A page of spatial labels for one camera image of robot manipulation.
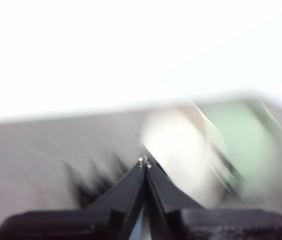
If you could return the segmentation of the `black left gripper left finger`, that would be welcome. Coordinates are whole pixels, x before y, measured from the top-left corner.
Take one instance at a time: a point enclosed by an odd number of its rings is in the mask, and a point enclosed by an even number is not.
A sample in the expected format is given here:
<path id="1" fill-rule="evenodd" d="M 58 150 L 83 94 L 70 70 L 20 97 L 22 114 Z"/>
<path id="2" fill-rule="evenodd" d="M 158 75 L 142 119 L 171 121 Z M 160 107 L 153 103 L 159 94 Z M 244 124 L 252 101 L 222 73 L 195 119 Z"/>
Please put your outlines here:
<path id="1" fill-rule="evenodd" d="M 127 240 L 142 208 L 147 158 L 140 157 L 128 169 L 118 159 L 119 180 L 111 185 L 101 176 L 89 188 L 70 166 L 79 209 L 28 211 L 6 218 L 0 225 L 0 240 Z"/>

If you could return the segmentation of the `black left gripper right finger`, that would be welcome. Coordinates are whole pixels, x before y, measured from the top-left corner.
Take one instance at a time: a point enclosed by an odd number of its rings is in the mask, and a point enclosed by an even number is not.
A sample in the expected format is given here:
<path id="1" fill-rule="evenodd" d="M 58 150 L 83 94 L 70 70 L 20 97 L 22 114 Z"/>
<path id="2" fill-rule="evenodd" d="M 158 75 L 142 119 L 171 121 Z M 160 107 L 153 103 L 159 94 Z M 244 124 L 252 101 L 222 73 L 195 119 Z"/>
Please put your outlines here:
<path id="1" fill-rule="evenodd" d="M 261 209 L 206 209 L 181 191 L 156 161 L 146 184 L 153 239 L 282 240 L 282 215 Z"/>

